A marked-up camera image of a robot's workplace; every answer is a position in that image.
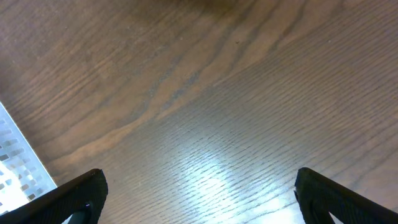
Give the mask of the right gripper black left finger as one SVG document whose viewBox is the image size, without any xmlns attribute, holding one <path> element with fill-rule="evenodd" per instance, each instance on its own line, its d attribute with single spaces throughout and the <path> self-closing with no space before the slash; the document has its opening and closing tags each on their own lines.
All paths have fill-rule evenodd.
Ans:
<svg viewBox="0 0 398 224">
<path fill-rule="evenodd" d="M 101 169 L 92 169 L 45 195 L 1 215 L 1 223 L 97 224 L 108 195 Z"/>
</svg>

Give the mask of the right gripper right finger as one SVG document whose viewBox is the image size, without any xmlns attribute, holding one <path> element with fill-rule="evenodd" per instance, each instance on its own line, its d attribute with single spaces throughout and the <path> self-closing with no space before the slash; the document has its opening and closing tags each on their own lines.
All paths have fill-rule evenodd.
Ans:
<svg viewBox="0 0 398 224">
<path fill-rule="evenodd" d="M 397 213 L 385 208 L 339 183 L 303 167 L 297 172 L 295 197 L 304 222 L 397 223 Z"/>
</svg>

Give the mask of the clear plastic basket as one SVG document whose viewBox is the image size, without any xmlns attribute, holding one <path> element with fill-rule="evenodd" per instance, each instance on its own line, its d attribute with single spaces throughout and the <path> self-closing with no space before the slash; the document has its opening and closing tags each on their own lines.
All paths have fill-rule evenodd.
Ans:
<svg viewBox="0 0 398 224">
<path fill-rule="evenodd" d="M 1 215 L 56 189 L 29 142 L 1 106 Z"/>
</svg>

